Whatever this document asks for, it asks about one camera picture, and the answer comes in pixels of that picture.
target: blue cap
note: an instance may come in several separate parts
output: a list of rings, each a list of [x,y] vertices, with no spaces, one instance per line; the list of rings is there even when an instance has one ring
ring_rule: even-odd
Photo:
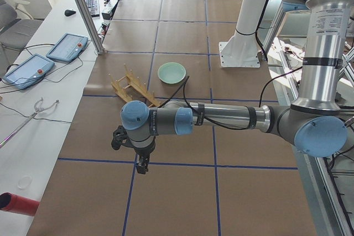
[[[149,108],[141,101],[131,101],[121,110],[122,124],[126,130],[141,127],[149,118]]]
[[[193,131],[193,112],[190,108],[178,108],[175,116],[175,131],[177,135],[187,135]]]
[[[301,153],[328,157],[340,150],[347,140],[347,128],[334,116],[321,116],[304,124],[295,135],[295,146]]]
[[[309,10],[309,8],[305,4],[283,2],[283,11],[284,12],[308,11],[308,10]]]

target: blue tablet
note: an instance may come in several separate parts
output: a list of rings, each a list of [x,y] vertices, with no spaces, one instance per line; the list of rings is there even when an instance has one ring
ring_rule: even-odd
[[[52,60],[71,62],[77,58],[79,53],[86,47],[88,40],[86,36],[66,33],[53,48],[50,49],[46,57]]]
[[[54,66],[54,62],[34,54],[3,77],[9,85],[24,89],[39,81]]]

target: white table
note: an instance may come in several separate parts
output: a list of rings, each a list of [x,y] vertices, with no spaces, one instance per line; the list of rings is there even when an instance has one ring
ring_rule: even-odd
[[[70,8],[75,9],[77,13],[65,17],[64,11]],[[94,18],[93,21],[97,29],[103,22],[99,17]],[[74,0],[60,0],[32,37],[28,46],[42,43],[55,44],[67,32],[89,36]],[[31,49],[31,52],[45,56],[49,49],[49,46],[40,46]],[[29,53],[24,51],[15,63],[19,64],[29,56]],[[69,74],[60,83],[43,80],[24,91],[0,94],[3,97],[1,103],[28,116],[34,112],[34,103],[41,97],[44,99],[43,107],[59,99],[60,103],[55,109],[39,113],[37,118],[72,121],[96,57],[95,48],[91,43],[80,55],[83,66]],[[76,59],[48,78],[59,80],[80,64],[81,62]],[[55,68],[62,65],[56,62]],[[15,90],[15,88],[0,89],[1,92],[6,90]],[[0,141],[25,119],[14,111],[0,106]],[[69,127],[70,124],[66,123],[31,120],[0,149],[0,193],[10,192],[40,201]],[[27,188],[21,189],[18,187],[19,181],[28,178],[26,176],[30,176],[32,182]],[[26,235],[32,220],[32,217],[0,211],[0,234]]]

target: red cylinder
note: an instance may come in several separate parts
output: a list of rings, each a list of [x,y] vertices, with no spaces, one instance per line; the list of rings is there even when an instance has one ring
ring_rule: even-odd
[[[0,210],[34,216],[39,202],[26,197],[14,195],[12,193],[3,193],[0,195]]]

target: black mouse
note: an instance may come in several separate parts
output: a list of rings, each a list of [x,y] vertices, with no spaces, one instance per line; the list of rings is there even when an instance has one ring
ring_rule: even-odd
[[[65,12],[64,12],[64,15],[66,15],[67,17],[68,16],[71,16],[71,15],[74,15],[76,13],[75,10],[73,9],[67,9]]]

